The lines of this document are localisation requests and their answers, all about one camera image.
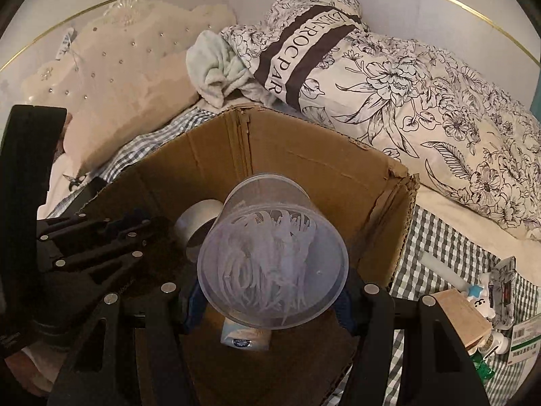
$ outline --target silver bolt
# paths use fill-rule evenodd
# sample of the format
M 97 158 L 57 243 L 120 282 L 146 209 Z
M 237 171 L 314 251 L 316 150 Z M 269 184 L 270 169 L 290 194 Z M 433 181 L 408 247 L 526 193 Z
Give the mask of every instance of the silver bolt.
M 162 288 L 162 292 L 171 293 L 177 289 L 177 286 L 175 285 L 175 283 L 165 283 L 162 285 L 161 288 Z
M 103 298 L 103 302 L 105 302 L 107 305 L 111 305 L 112 303 L 115 303 L 118 301 L 118 296 L 115 293 L 109 293 L 106 294 Z
M 434 297 L 429 295 L 423 296 L 421 301 L 423 301 L 423 303 L 428 307 L 433 307 L 436 305 L 436 300 L 434 299 Z
M 379 287 L 376 284 L 366 284 L 364 286 L 364 291 L 368 294 L 378 294 Z

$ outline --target paper label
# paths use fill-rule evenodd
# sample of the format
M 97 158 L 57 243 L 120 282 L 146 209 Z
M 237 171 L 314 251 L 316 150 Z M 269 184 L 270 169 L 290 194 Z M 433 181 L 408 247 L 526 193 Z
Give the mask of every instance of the paper label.
M 69 50 L 71 46 L 71 41 L 73 40 L 73 36 L 75 33 L 75 29 L 73 27 L 70 27 L 62 39 L 62 43 L 60 45 L 60 48 L 58 49 L 58 52 L 56 52 L 56 61 L 60 61 L 60 59 L 66 54 L 66 52 Z
M 515 323 L 515 278 L 514 256 L 501 260 L 490 271 L 490 306 L 496 311 L 491 320 L 495 330 L 509 330 Z
M 508 365 L 535 356 L 541 346 L 541 314 L 513 327 Z

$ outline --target bed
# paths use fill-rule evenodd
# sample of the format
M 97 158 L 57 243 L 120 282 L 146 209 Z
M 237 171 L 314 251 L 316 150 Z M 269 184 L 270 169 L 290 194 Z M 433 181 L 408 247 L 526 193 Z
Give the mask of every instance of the bed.
M 467 279 L 513 255 L 527 295 L 516 310 L 524 318 L 536 312 L 541 285 L 536 260 L 541 257 L 541 129 L 520 101 L 450 51 L 372 32 L 358 0 L 276 0 L 267 16 L 252 25 L 235 25 L 233 13 L 224 6 L 200 11 L 199 18 L 212 21 L 195 26 L 193 20 L 187 24 L 187 11 L 181 16 L 164 3 L 119 0 L 81 30 L 60 61 L 42 65 L 26 80 L 29 102 L 66 106 L 75 124 L 68 125 L 71 144 L 64 144 L 66 154 L 53 165 L 39 218 L 76 211 L 70 205 L 94 179 L 113 182 L 127 166 L 215 117 L 231 102 L 248 100 L 233 90 L 227 94 L 237 99 L 224 96 L 216 107 L 189 69 L 183 74 L 190 78 L 175 80 L 186 88 L 181 101 L 163 85 L 172 78 L 171 69 L 178 68 L 181 49 L 194 45 L 198 33 L 210 28 L 213 41 L 220 41 L 226 51 L 227 63 L 240 62 L 253 75 L 238 85 L 242 89 L 251 84 L 242 92 L 245 96 L 259 84 L 272 95 L 266 101 L 278 99 L 274 108 L 374 146 L 420 174 L 424 186 L 393 294 L 413 298 L 448 286 L 433 275 L 411 286 L 410 276 L 423 270 L 417 264 L 421 251 L 432 252 Z M 107 29 L 119 26 L 131 29 L 123 46 L 107 44 Z M 101 63 L 99 71 L 90 65 L 94 62 Z M 231 81 L 222 62 L 215 67 L 224 74 L 219 88 L 225 92 Z M 135 73 L 146 76 L 141 81 Z M 103 91 L 106 96 L 97 96 Z M 121 138 L 105 132 L 105 150 L 81 155 L 82 143 L 104 129 L 103 112 L 112 116 L 109 104 L 131 105 L 134 93 L 141 91 L 160 94 L 163 114 L 148 121 L 155 97 L 138 98 L 135 108 L 122 109 L 123 123 L 130 127 L 122 128 Z M 260 93 L 252 100 L 262 101 Z M 88 105 L 93 105 L 91 113 Z M 93 128 L 83 120 L 91 115 Z M 143 119 L 133 126 L 134 118 Z M 72 132 L 75 127 L 79 134 Z M 85 130 L 87 138 L 80 138 Z M 457 242 L 435 241 L 446 236 Z M 387 404 L 396 402 L 400 347 L 398 335 Z M 488 387 L 492 404 L 504 404 L 514 393 L 522 366 L 511 374 L 501 365 L 507 388 Z M 339 399 L 340 391 L 336 394 L 329 404 Z

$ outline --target checkered bedsheet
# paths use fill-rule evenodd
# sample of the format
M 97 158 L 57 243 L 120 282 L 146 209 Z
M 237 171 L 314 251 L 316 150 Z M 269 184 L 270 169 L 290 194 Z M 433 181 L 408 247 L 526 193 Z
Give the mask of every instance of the checkered bedsheet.
M 479 246 L 445 224 L 430 212 L 415 206 L 412 225 L 390 294 L 405 299 L 419 299 L 422 294 L 447 290 L 451 286 L 420 264 L 423 251 L 442 260 L 468 282 L 474 281 L 481 273 L 489 271 L 499 262 L 499 258 L 484 251 Z M 522 322 L 536 314 L 539 289 L 521 276 L 516 278 L 515 320 Z M 397 403 L 404 353 L 404 331 L 394 333 L 393 357 L 385 406 Z M 496 375 L 485 388 L 492 406 L 503 406 L 515 393 L 524 369 L 525 362 L 507 367 L 507 354 L 489 359 L 489 366 Z M 334 393 L 324 402 L 324 406 L 339 404 L 347 382 L 346 375 Z

